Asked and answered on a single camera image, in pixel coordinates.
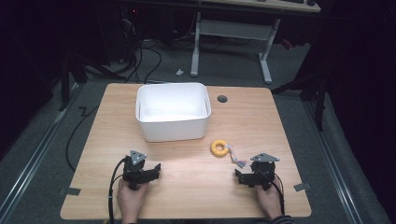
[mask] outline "floor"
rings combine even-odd
[[[257,54],[252,52],[261,43],[238,41],[241,40],[228,39],[227,44],[204,41],[198,77],[189,75],[190,39],[172,47],[147,41],[138,74],[133,74],[129,82],[141,82],[158,64],[149,74],[149,82],[194,81],[272,90],[294,79],[309,50],[309,45],[294,49],[273,45],[268,58],[273,84],[266,85]],[[113,63],[109,69],[120,67]],[[32,118],[0,162],[0,201],[3,202],[0,223],[103,223],[103,220],[61,219],[64,195],[59,191],[68,187],[73,177],[66,157],[76,166],[94,120],[95,111],[84,119],[82,108],[90,111],[99,105],[106,85],[111,82],[120,81],[90,75],[85,85],[71,82],[72,101],[64,111],[59,111],[60,84],[54,87],[54,97]],[[274,95],[302,180],[311,186],[306,193],[312,215],[296,218],[297,223],[390,223],[348,147],[332,111],[331,99],[326,98],[322,133],[312,121],[315,102],[302,102],[298,93],[286,91]]]

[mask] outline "white container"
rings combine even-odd
[[[151,84],[137,91],[135,114],[148,142],[188,140],[205,136],[211,107],[201,83]]]

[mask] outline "table leg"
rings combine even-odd
[[[270,34],[268,35],[268,40],[267,40],[267,44],[264,49],[264,53],[259,54],[260,65],[262,66],[262,75],[264,76],[264,82],[266,84],[272,83],[271,74],[270,74],[270,71],[268,69],[268,64],[267,64],[267,57],[268,57],[268,53],[270,52],[271,46],[274,42],[274,38],[275,38],[277,27],[279,26],[279,23],[280,23],[280,19],[276,19],[272,26]]]
[[[192,62],[191,62],[192,77],[198,76],[200,33],[201,33],[201,12],[197,12],[197,22],[195,24],[195,46],[194,46],[194,52],[192,53]]]

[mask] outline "sleeve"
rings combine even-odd
[[[291,216],[279,216],[274,218],[270,224],[295,224]]]

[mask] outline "human hand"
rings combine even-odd
[[[280,188],[279,182],[279,179],[276,177],[274,183]],[[272,220],[276,217],[282,216],[279,200],[280,195],[273,184],[268,190],[262,189],[261,185],[255,185],[254,189],[257,192],[260,209],[267,217]]]
[[[117,201],[122,213],[122,223],[136,223],[137,215],[142,208],[144,196],[149,188],[149,182],[140,185],[138,190],[129,189],[129,183],[120,179]]]

